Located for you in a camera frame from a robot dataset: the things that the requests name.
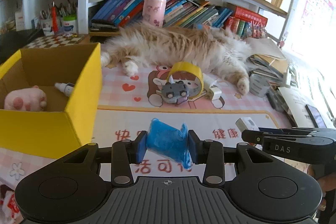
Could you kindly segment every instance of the blue plastic bag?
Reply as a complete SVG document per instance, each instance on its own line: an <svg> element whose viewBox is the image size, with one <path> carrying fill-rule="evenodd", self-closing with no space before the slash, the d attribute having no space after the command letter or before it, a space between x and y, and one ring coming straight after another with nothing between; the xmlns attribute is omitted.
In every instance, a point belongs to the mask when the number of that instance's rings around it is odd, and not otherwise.
<svg viewBox="0 0 336 224"><path fill-rule="evenodd" d="M192 161L188 147L188 127L182 124L181 130L171 127L154 118L147 133L146 147L154 153L168 157L190 169Z"/></svg>

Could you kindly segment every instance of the phone screen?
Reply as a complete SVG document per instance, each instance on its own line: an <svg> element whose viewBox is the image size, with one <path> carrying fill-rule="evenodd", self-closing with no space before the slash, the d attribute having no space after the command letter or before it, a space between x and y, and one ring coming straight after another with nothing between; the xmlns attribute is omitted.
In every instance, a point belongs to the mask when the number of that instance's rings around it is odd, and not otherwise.
<svg viewBox="0 0 336 224"><path fill-rule="evenodd" d="M314 126L316 126L317 128L327 128L319 110L316 107L306 105L306 109L311 120L314 123Z"/></svg>

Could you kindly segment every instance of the pink cylinder container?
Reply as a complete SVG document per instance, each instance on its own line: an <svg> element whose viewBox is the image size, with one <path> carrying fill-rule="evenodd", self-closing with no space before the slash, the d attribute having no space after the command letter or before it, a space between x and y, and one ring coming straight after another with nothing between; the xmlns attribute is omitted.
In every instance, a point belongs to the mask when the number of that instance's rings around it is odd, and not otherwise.
<svg viewBox="0 0 336 224"><path fill-rule="evenodd" d="M162 27L166 2L166 0L144 0L142 10L143 22Z"/></svg>

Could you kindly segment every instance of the human hand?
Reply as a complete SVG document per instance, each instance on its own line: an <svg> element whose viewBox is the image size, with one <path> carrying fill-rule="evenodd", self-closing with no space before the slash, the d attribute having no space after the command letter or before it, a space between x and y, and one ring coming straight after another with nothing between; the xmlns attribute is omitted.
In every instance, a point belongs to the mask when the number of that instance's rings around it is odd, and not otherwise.
<svg viewBox="0 0 336 224"><path fill-rule="evenodd" d="M315 177L315 172L312 168L312 165L309 165L307 174L312 176L313 178ZM336 189L336 173L332 173L325 177L319 178L317 182L319 183L322 189L323 195L325 195L326 192ZM324 211L326 209L326 206L327 206L326 200L323 198L320 203L319 210Z"/></svg>

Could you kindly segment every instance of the yellow box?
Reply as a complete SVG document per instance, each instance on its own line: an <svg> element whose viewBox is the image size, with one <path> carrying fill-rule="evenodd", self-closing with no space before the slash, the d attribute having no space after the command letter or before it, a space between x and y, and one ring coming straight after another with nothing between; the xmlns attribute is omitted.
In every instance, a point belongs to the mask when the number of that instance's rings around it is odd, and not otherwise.
<svg viewBox="0 0 336 224"><path fill-rule="evenodd" d="M75 84L69 98L56 82ZM3 109L9 92L34 85L45 111ZM58 159L91 142L101 86L99 43L18 50L0 66L0 147Z"/></svg>

